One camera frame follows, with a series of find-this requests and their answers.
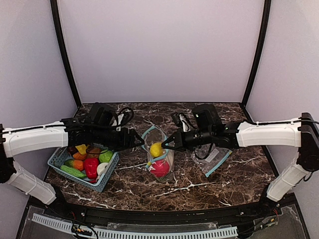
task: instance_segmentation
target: yellow lemon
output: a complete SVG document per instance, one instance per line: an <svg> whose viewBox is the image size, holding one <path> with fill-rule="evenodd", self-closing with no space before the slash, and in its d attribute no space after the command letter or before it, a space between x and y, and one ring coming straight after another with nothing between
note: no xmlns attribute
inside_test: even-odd
<svg viewBox="0 0 319 239"><path fill-rule="evenodd" d="M151 156L154 158L160 157L163 155L163 150L161 148L161 143L154 143L150 148Z"/></svg>

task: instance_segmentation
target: red ball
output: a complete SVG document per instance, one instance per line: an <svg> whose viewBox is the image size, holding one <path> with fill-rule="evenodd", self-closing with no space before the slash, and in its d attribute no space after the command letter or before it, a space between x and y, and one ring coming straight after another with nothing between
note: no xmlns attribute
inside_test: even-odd
<svg viewBox="0 0 319 239"><path fill-rule="evenodd" d="M154 162L150 167L150 172L157 178L166 176L169 173L170 165L164 159Z"/></svg>

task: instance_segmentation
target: basket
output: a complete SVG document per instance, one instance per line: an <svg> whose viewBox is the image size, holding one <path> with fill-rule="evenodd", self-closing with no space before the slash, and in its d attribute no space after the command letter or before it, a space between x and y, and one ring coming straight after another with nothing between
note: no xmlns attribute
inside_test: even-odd
<svg viewBox="0 0 319 239"><path fill-rule="evenodd" d="M103 147L101 145L98 144L94 144L95 147L99 147L102 150L107 149L107 147ZM72 159L72 156L68 153L67 148L58 148L54 154L49 158L48 160L48 165L51 166L58 174L63 175L64 177L77 182L85 187L88 187L90 189L93 189L95 191L98 192L102 192L105 185L107 184L107 182L109 181L111 174L113 173L116 165L119 162L119 154L117 152L115 152L112 156L112 159L110 160L107 169L106 169L106 173L102 173L100 179L96 182L96 183L89 183L83 179L77 178L72 176L71 174L64 172L60 169L60 167L64 164L64 162L68 159Z"/></svg>

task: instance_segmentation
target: black pole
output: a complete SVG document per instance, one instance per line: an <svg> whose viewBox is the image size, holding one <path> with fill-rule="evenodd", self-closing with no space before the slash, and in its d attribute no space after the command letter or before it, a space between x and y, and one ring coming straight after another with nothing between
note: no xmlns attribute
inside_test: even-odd
<svg viewBox="0 0 319 239"><path fill-rule="evenodd" d="M60 21L60 16L59 16L58 3L57 3L57 0L50 0L50 2L51 2L51 10L52 10L56 38L58 39L58 44L59 44L59 48L60 48L60 53L61 53L65 73L66 73L66 76L68 78L69 85L70 85L76 106L78 108L80 108L82 103L80 100L78 90L77 90L76 85L75 85L75 81L74 81L74 77L72 74L68 54L67 54L66 48L65 48L65 42L64 42L64 38L63 38L61 21Z"/></svg>
<svg viewBox="0 0 319 239"><path fill-rule="evenodd" d="M258 42L257 42L257 48L255 52L255 57L253 61L253 65L251 67L248 83L246 86L245 94L243 97L242 104L244 107L246 107L249 96L251 94L251 91L253 89L254 81L256 78L260 58L261 58L261 53L263 51L264 47L264 42L265 42L265 37L266 37L266 31L267 31L267 25L268 25L268 19L269 19L269 13L270 13L270 5L271 5L271 0L265 0L264 3L264 12L263 12L263 17L261 20L261 26L260 26L260 31L259 31L259 37L258 37Z"/></svg>

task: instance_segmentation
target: green cucumber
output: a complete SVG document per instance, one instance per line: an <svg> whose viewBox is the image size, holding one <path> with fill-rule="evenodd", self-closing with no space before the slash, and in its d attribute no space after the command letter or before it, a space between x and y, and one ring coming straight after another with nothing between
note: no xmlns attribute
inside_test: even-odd
<svg viewBox="0 0 319 239"><path fill-rule="evenodd" d="M85 173L82 173L80 170L77 170L76 168L71 168L66 165L62 165L61 170L77 178L83 179L86 177Z"/></svg>

